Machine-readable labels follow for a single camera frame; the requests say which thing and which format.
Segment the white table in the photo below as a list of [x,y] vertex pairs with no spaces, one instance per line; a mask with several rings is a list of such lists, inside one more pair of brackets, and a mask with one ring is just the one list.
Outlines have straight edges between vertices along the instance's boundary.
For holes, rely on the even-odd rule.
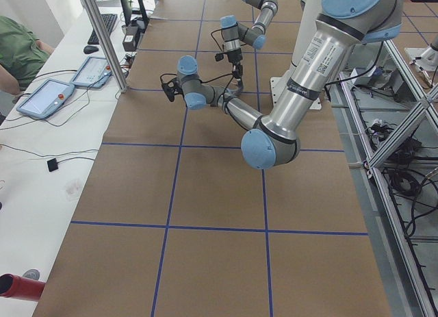
[[[120,8],[103,8],[102,13],[120,15]],[[119,60],[125,52],[122,41],[122,22],[114,27],[111,39]],[[62,69],[78,69],[87,55],[83,47],[92,28],[85,12],[56,48],[40,74]],[[103,56],[102,49],[95,56]],[[69,81],[73,72],[40,77],[31,84],[27,92],[35,90],[46,78]],[[66,102],[79,97],[85,90],[76,89]],[[54,127],[36,121],[22,127],[6,129],[27,123],[28,118],[3,122],[0,127],[0,144],[7,144],[41,155],[63,154],[70,151],[99,149],[102,136],[107,129],[116,106],[118,86],[113,77],[100,90],[89,90],[90,103],[62,127]],[[88,102],[85,94],[76,102],[61,109],[49,120],[63,123],[72,113]],[[7,119],[18,118],[12,110]],[[95,158],[96,152],[66,155]],[[0,149],[0,275],[12,273],[22,275],[35,268],[41,272],[41,281],[46,281],[57,252],[75,211],[82,188],[86,182],[92,161],[74,159],[63,162],[59,170],[48,171],[49,158],[36,157],[25,152]],[[36,303],[16,299],[0,298],[0,316],[29,317]]]

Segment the robotic arm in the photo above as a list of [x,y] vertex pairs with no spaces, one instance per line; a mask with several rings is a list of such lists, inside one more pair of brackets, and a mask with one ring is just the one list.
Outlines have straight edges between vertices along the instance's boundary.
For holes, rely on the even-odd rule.
[[[244,1],[261,9],[253,28],[247,32],[260,33],[258,37],[264,35],[263,30],[266,30],[276,13],[276,7],[273,8],[276,2]],[[266,169],[286,164],[298,155],[300,140],[296,135],[296,128],[350,46],[360,42],[389,40],[400,31],[403,0],[321,2],[322,13],[316,19],[317,31],[269,115],[262,115],[237,97],[242,91],[242,85],[237,92],[205,85],[199,79],[197,63],[193,57],[184,56],[179,60],[175,85],[181,87],[188,108],[197,110],[207,104],[221,107],[247,129],[242,138],[242,153],[253,168]],[[238,35],[239,40],[247,39],[247,42],[252,42],[252,46],[256,47],[257,39],[248,40],[248,34],[241,36],[239,26],[232,17],[222,21],[222,32],[224,29],[237,28],[237,34],[235,30],[232,36],[223,34],[225,46],[236,47]]]

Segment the industrial robot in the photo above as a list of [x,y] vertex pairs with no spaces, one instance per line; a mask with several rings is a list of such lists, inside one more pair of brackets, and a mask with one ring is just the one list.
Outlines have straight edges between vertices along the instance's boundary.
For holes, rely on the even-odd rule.
[[208,105],[220,107],[247,132],[241,149],[246,162],[257,169],[286,164],[300,151],[296,129],[318,99],[340,65],[358,43],[389,40],[401,28],[404,0],[319,0],[321,12],[315,18],[316,31],[305,43],[306,50],[297,65],[283,76],[280,97],[269,115],[263,115],[238,98],[243,91],[241,42],[261,49],[266,31],[275,17],[277,0],[243,0],[260,10],[251,28],[234,16],[221,18],[224,39],[222,54],[233,65],[237,89],[204,84],[198,76],[198,64],[192,56],[183,56],[177,64],[177,76],[162,87],[170,100],[182,94],[189,110]]

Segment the person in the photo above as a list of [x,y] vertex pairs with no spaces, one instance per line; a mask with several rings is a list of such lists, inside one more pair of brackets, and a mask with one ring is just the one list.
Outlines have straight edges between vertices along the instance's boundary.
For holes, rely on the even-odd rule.
[[25,26],[0,16],[0,90],[19,94],[26,90],[53,48]]

